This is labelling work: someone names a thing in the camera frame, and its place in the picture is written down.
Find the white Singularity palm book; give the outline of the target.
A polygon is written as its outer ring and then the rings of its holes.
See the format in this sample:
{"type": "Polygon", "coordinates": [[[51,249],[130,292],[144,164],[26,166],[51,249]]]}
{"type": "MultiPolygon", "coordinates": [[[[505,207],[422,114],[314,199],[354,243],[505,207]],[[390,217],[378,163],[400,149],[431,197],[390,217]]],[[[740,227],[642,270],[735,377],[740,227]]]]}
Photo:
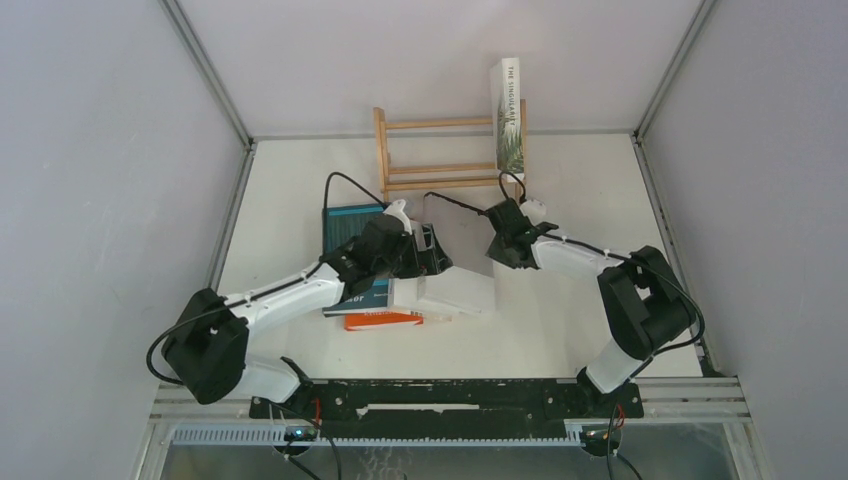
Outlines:
{"type": "Polygon", "coordinates": [[[497,168],[524,175],[520,59],[502,58],[489,72],[497,168]]]}

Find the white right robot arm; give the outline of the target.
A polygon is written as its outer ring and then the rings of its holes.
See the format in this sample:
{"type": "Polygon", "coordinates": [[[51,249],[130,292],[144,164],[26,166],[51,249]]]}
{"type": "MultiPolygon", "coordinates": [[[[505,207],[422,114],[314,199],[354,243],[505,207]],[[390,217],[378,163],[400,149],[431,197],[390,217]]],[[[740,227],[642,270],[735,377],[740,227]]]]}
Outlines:
{"type": "Polygon", "coordinates": [[[579,406],[587,414],[605,415],[617,392],[655,357],[696,343],[696,337],[677,339],[691,325],[705,330],[700,307],[660,250],[644,246],[622,256],[576,240],[546,221],[536,200],[506,199],[475,212],[493,229],[485,255],[500,268],[596,278],[611,338],[576,376],[579,406]]]}

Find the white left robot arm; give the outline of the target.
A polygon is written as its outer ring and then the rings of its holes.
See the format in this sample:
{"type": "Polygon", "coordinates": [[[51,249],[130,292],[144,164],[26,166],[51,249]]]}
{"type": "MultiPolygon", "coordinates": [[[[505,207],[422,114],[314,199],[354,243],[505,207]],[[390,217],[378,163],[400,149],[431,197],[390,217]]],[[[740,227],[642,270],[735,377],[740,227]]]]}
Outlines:
{"type": "Polygon", "coordinates": [[[323,254],[316,264],[255,291],[192,295],[175,325],[152,344],[173,371],[172,384],[201,405],[242,394],[264,398],[290,417],[305,414],[313,394],[291,360],[268,359],[250,344],[266,331],[343,303],[377,279],[417,279],[451,268],[430,224],[380,214],[361,233],[323,254]]]}

